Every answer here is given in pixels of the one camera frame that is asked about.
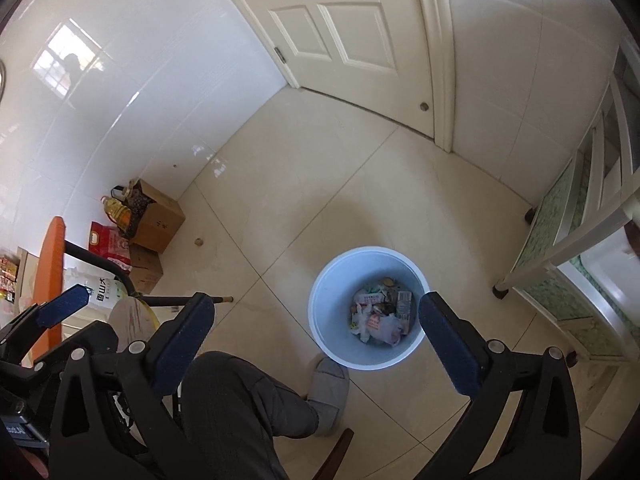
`door hinge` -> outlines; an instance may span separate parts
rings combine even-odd
[[[283,62],[284,64],[287,64],[287,60],[284,59],[284,56],[282,55],[280,49],[278,47],[275,47],[274,50],[276,51],[276,54],[278,54],[280,61]]]

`metal rod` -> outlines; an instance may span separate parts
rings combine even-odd
[[[111,260],[107,260],[102,256],[98,256],[98,254],[93,254],[92,252],[83,249],[82,247],[79,247],[67,240],[65,240],[65,253],[92,266],[98,267],[99,269],[106,270],[111,274],[115,274],[127,289],[127,294],[129,294],[130,296],[135,295],[136,288],[133,286],[133,282],[131,281],[129,275],[121,267],[114,264]]]
[[[191,299],[185,296],[142,296],[140,300],[148,306],[184,306]],[[233,303],[232,296],[212,296],[213,303]]]

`white trash can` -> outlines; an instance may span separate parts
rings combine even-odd
[[[395,347],[364,344],[349,330],[353,295],[367,283],[392,278],[414,295],[415,305],[429,291],[420,269],[406,256],[384,247],[359,247],[334,258],[316,278],[308,317],[319,347],[334,361],[354,370],[382,370],[413,352],[424,332],[416,317],[408,335]]]

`door panel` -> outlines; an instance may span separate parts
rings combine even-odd
[[[419,0],[245,0],[301,86],[433,137]]]

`gray slipper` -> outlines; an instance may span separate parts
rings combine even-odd
[[[324,357],[314,370],[307,402],[318,412],[317,436],[327,436],[337,426],[347,405],[349,371],[329,357]]]

